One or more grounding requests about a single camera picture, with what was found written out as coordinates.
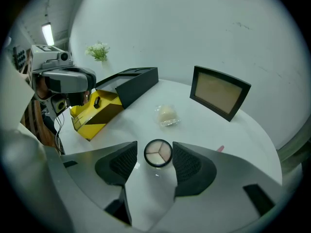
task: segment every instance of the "yellow box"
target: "yellow box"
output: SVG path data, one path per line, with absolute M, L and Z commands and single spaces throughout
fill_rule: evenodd
M 100 97 L 99 108 L 94 102 Z M 89 102 L 70 109 L 72 124 L 76 132 L 90 141 L 114 116 L 123 110 L 118 94 L 97 90 L 91 94 Z

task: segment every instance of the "round makeup compact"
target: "round makeup compact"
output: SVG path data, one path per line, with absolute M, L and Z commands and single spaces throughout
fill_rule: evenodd
M 149 165 L 163 167 L 171 161 L 172 152 L 172 147 L 167 141 L 156 139 L 147 144 L 144 157 Z

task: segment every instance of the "flower vase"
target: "flower vase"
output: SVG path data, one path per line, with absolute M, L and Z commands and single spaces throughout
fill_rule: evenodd
M 109 60 L 102 61 L 102 68 L 104 71 L 104 78 L 108 78 L 114 74 Z

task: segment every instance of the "black compact rim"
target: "black compact rim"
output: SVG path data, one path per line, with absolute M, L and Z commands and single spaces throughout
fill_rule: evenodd
M 165 142 L 167 145 L 170 146 L 170 150 L 171 150 L 171 155 L 170 155 L 168 161 L 166 161 L 166 162 L 164 162 L 163 164 L 160 164 L 160 165 L 156 165 L 156 164 L 151 163 L 151 162 L 148 160 L 147 156 L 146 156 L 146 150 L 147 150 L 147 148 L 149 147 L 150 144 L 152 144 L 152 143 L 155 142 L 155 141 Z M 144 150 L 144 157 L 145 157 L 146 162 L 147 162 L 150 166 L 153 166 L 153 167 L 164 167 L 164 166 L 166 166 L 168 163 L 171 162 L 172 157 L 173 157 L 173 149 L 172 149 L 171 145 L 170 145 L 167 141 L 165 141 L 165 140 L 163 140 L 163 139 L 155 139 L 155 140 L 152 140 L 151 142 L 149 142 L 149 143 L 146 145 L 145 150 Z

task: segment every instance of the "ceiling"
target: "ceiling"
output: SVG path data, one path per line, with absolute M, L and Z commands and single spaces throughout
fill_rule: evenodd
M 35 44 L 46 44 L 41 25 L 50 22 L 54 45 L 67 50 L 70 19 L 75 4 L 76 0 L 31 0 L 18 19 Z

